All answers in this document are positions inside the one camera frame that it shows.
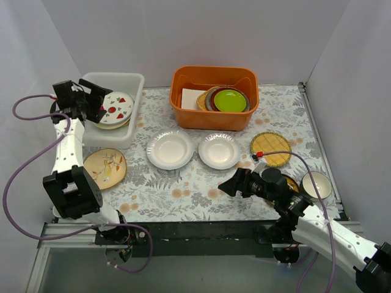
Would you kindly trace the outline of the tan bird pattern plate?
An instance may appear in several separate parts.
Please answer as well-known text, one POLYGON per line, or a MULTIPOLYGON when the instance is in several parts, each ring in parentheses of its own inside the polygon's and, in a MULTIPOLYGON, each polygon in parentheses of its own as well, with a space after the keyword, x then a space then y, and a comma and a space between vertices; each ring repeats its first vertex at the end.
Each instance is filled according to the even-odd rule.
POLYGON ((105 148, 92 153, 84 160, 84 167, 100 190, 110 189, 123 181, 127 173, 124 154, 105 148))

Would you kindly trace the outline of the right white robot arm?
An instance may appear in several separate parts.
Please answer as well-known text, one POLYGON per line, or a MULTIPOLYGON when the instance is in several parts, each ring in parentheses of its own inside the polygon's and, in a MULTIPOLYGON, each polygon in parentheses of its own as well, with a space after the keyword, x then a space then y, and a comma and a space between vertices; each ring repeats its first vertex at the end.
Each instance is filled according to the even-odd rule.
POLYGON ((255 195, 270 201, 280 216, 276 234, 282 242, 294 240, 329 258, 355 279, 362 292, 390 292, 390 244, 376 244, 328 220, 309 196, 289 188, 278 169, 257 173, 238 168, 218 188, 231 197, 255 195))

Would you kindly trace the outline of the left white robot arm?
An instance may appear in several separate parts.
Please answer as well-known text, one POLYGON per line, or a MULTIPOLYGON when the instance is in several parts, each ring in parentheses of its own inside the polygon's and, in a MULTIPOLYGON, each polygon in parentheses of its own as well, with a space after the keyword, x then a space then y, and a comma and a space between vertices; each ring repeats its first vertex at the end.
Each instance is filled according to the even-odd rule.
POLYGON ((103 200, 98 184, 83 166, 85 122, 98 123, 103 118, 103 101, 111 90, 85 79, 59 82, 53 89, 56 100, 50 113, 60 142, 53 170, 43 178, 43 186, 53 202, 54 215, 88 221, 105 240, 125 244, 131 237, 125 217, 103 200))

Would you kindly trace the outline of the pale green cream plate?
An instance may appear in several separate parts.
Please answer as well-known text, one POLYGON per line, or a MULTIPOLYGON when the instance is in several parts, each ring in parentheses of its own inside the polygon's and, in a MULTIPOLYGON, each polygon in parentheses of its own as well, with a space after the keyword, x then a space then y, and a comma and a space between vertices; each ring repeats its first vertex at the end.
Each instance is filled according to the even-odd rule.
POLYGON ((130 120, 128 121, 124 121, 123 123, 119 123, 119 124, 116 124, 116 125, 104 125, 102 123, 93 123, 94 126, 96 126, 97 128, 100 128, 100 129, 104 129, 104 130, 113 130, 113 129, 119 129, 123 126, 126 126, 128 125, 130 122, 130 120))

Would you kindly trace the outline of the round woven bamboo mat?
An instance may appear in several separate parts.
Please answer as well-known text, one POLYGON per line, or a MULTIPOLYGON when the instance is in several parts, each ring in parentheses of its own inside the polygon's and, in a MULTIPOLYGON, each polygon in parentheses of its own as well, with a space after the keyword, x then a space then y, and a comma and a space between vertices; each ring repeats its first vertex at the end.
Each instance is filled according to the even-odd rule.
MULTIPOLYGON (((256 135, 251 143, 250 150, 252 153, 273 151, 291 151, 291 145, 286 138, 274 132, 262 132, 256 135)), ((265 156, 266 163, 269 167, 281 167, 289 162, 291 154, 272 154, 265 156)))

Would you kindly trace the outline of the white watermelon pattern plate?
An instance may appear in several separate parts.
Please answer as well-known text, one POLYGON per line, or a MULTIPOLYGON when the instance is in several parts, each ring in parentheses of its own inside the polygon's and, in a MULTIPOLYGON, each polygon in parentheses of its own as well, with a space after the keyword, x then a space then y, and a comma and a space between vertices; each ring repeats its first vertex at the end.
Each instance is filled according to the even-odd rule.
POLYGON ((111 126, 124 122, 130 118, 133 106, 134 101, 127 93, 111 92, 107 94, 101 107, 106 113, 100 120, 100 124, 111 126))

